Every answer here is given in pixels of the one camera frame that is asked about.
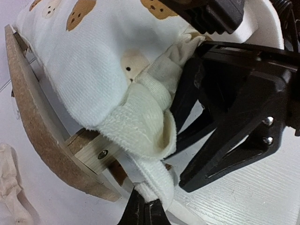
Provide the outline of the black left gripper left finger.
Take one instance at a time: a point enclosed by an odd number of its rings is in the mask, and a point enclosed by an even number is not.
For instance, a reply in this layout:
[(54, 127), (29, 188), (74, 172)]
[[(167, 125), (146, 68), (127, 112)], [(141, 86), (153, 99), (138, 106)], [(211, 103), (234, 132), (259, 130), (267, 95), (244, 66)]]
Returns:
[(144, 205), (145, 199), (133, 188), (119, 225), (143, 225)]

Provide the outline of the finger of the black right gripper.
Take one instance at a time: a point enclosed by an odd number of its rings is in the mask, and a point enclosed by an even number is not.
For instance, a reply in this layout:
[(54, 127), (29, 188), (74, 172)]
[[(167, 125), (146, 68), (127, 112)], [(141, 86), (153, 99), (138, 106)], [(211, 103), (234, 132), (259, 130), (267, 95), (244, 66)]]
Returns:
[(275, 153), (286, 127), (290, 72), (253, 71), (226, 117), (180, 175), (190, 193)]
[(204, 109), (186, 129), (177, 134), (175, 155), (212, 133), (198, 151), (199, 159), (234, 159), (237, 148), (231, 147), (235, 132), (233, 117), (237, 98), (237, 66), (231, 62), (191, 58), (184, 66), (172, 103), (176, 128), (180, 130), (195, 103)]

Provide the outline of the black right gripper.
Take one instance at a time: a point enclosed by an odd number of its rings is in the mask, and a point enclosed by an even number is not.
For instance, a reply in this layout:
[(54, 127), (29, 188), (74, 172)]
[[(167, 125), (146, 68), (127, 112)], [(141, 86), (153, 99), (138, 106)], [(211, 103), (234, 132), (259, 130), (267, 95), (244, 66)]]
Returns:
[(202, 103), (247, 126), (272, 117), (300, 133), (300, 56), (249, 44), (206, 41), (196, 55), (204, 74)]

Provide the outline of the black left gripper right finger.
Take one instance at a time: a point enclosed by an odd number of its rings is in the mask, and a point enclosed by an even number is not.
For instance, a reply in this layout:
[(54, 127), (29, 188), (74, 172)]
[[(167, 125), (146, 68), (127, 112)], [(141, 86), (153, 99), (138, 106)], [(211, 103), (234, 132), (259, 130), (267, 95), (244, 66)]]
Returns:
[(159, 199), (144, 204), (145, 225), (171, 225)]

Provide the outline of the wooden pet bed frame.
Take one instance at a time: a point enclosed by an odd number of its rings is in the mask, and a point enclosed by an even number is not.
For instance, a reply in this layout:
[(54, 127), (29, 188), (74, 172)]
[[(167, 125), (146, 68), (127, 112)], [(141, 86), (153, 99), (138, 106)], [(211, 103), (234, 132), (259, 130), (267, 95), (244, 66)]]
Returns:
[(120, 172), (117, 146), (101, 134), (85, 129), (70, 135), (42, 91), (25, 57), (26, 44), (5, 27), (7, 61), (12, 90), (23, 127), (37, 154), (66, 184), (87, 194), (115, 202), (121, 195), (103, 171)]

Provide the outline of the bear print cushion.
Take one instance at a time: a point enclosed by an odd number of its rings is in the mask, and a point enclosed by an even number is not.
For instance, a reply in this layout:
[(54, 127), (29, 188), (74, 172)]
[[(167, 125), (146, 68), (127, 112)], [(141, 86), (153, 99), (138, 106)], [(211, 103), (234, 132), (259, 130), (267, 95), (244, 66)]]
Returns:
[(176, 149), (170, 106), (204, 36), (157, 0), (36, 0), (14, 28), (71, 117), (125, 150), (143, 177), (136, 190), (168, 209), (174, 181), (162, 160)]

